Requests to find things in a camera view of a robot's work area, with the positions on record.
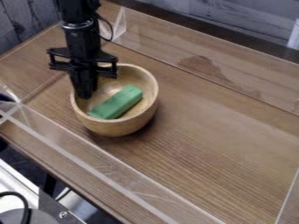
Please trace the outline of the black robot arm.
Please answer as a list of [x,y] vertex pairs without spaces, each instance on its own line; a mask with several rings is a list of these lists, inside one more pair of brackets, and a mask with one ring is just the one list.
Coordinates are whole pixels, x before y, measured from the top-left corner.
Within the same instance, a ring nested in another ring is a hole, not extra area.
[[65,71],[76,96],[88,99],[97,90],[99,77],[117,77],[117,57],[101,50],[100,41],[113,37],[100,35],[99,0],[53,0],[60,15],[65,47],[49,48],[49,69]]

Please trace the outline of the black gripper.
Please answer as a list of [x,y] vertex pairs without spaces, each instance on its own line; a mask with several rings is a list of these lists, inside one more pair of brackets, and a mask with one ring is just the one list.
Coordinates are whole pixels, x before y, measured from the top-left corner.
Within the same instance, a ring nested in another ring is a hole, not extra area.
[[[80,98],[89,98],[93,95],[99,76],[117,77],[117,57],[101,50],[97,25],[95,20],[81,24],[63,22],[67,46],[47,50],[51,58],[49,68],[69,72],[71,83]],[[84,73],[87,73],[85,90]]]

